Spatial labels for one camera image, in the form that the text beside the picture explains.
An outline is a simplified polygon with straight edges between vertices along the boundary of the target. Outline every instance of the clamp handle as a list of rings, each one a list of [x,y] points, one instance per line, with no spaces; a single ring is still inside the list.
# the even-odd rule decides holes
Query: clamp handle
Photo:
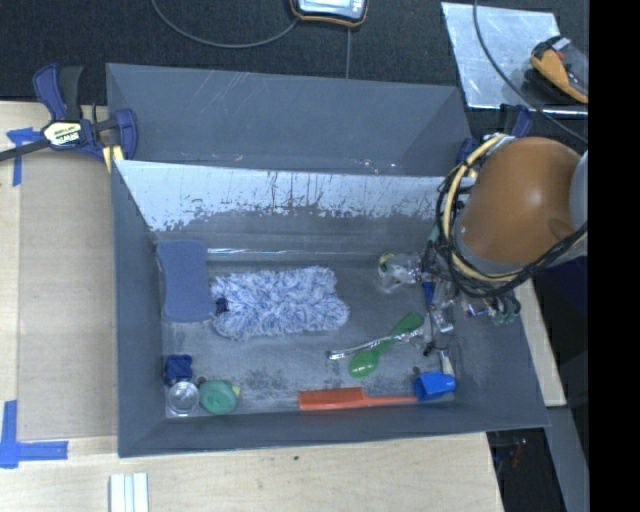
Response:
[[[42,134],[54,151],[74,151],[104,161],[104,143],[98,132],[119,129],[119,145],[126,159],[133,158],[138,145],[138,129],[130,109],[117,110],[115,119],[92,125],[87,119],[53,121],[42,129]]]
[[[51,121],[77,120],[82,117],[78,104],[78,82],[82,66],[49,64],[33,76],[33,88],[49,114]]]

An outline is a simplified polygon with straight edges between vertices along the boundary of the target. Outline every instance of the orange object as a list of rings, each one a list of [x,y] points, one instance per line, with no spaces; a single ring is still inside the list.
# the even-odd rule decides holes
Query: orange object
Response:
[[[356,409],[375,405],[418,403],[415,396],[367,396],[361,387],[299,391],[298,406],[303,411]]]

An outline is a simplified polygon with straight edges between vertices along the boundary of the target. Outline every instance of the blue block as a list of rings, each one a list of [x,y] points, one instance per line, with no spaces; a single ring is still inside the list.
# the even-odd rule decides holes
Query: blue block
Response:
[[[180,380],[191,379],[193,377],[192,362],[193,358],[187,354],[167,356],[164,363],[164,383],[167,386],[173,386]]]
[[[419,402],[435,400],[455,389],[455,377],[442,372],[423,373],[413,381],[413,391]]]

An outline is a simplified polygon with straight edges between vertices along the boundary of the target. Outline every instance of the gray bin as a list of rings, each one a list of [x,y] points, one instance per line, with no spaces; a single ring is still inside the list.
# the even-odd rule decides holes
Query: gray bin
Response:
[[[416,368],[437,369],[411,345],[353,379],[326,351],[385,335],[422,291],[384,293],[382,252],[420,252],[436,190],[468,136],[449,87],[111,65],[110,109],[131,108],[134,161],[112,171],[118,337],[118,446],[148,454],[359,442],[544,426],[546,409],[521,323],[501,328],[456,314],[448,399],[302,412],[297,391],[362,386],[410,394]],[[350,318],[337,332],[245,342],[161,316],[155,249],[193,239],[208,276],[325,265]],[[236,381],[232,414],[172,417],[164,357],[188,352],[197,373]]]

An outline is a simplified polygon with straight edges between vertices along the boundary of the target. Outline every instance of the blue tape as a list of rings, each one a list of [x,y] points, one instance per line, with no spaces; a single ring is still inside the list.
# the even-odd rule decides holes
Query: blue tape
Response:
[[[424,291],[424,300],[428,308],[433,303],[433,296],[436,293],[436,284],[432,281],[423,281],[422,290]]]
[[[518,111],[518,117],[516,118],[515,125],[511,129],[511,135],[521,139],[522,137],[526,137],[531,131],[533,114],[524,105],[516,105],[516,110]]]
[[[16,147],[44,139],[43,135],[33,128],[9,130],[7,132],[7,137],[15,144]],[[20,183],[22,183],[22,157],[17,156],[13,160],[13,186],[17,187]]]
[[[465,158],[467,158],[478,146],[478,141],[473,137],[467,137],[464,139],[464,141],[462,141],[462,146],[460,146],[458,154],[456,155],[456,165],[464,162]]]
[[[0,468],[16,469],[20,462],[31,460],[66,460],[69,441],[22,443],[16,441],[18,402],[5,402],[0,438]]]

